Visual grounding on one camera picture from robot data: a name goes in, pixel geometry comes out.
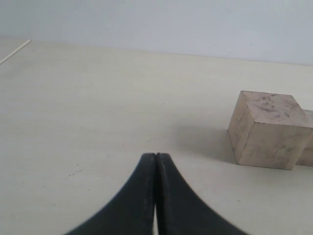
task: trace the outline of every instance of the beige cube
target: beige cube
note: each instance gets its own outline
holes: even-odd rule
[[[305,112],[313,120],[313,111],[305,110]],[[305,147],[300,159],[297,161],[298,165],[313,166],[313,136],[311,136],[307,146]]]
[[[290,170],[313,121],[291,95],[242,91],[228,132],[238,164]]]

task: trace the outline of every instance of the table surface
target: table surface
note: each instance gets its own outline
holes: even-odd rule
[[[25,40],[1,37],[4,57]],[[235,164],[240,90],[313,109],[313,67],[32,42],[0,66],[0,233],[63,234],[103,207],[144,152],[252,235],[312,234],[313,168]]]

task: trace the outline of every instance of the white stick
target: white stick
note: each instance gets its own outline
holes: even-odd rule
[[[10,54],[8,54],[7,56],[5,56],[2,60],[0,60],[0,65],[3,64],[5,61],[7,61],[10,57],[12,57],[12,55],[14,55],[15,53],[17,53],[19,50],[21,50],[24,46],[26,46],[27,44],[30,43],[30,40],[27,40],[26,42],[24,42],[22,45],[20,45],[18,48],[16,48],[14,51],[12,51]]]

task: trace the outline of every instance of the stone block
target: stone block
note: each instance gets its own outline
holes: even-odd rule
[[[291,95],[241,91],[228,132],[238,164],[290,170],[313,121]]]
[[[305,112],[313,120],[313,111],[305,110]],[[313,136],[310,137],[310,140],[305,147],[300,159],[297,161],[297,165],[313,166]]]

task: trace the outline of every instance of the white wall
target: white wall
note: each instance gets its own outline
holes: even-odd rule
[[[313,64],[311,0],[0,0],[0,34]]]

